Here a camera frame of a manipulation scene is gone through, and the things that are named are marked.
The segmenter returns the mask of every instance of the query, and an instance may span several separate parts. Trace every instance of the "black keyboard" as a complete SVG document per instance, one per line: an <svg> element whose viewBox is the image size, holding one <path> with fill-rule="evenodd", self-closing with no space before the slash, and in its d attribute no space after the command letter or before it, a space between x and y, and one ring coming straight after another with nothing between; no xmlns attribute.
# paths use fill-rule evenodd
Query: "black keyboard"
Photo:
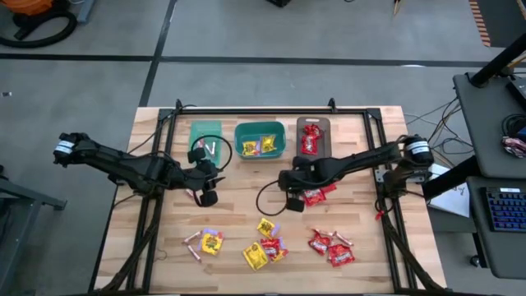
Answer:
<svg viewBox="0 0 526 296"><path fill-rule="evenodd" d="M482 192L492 231L526 232L526 191L487 187Z"/></svg>

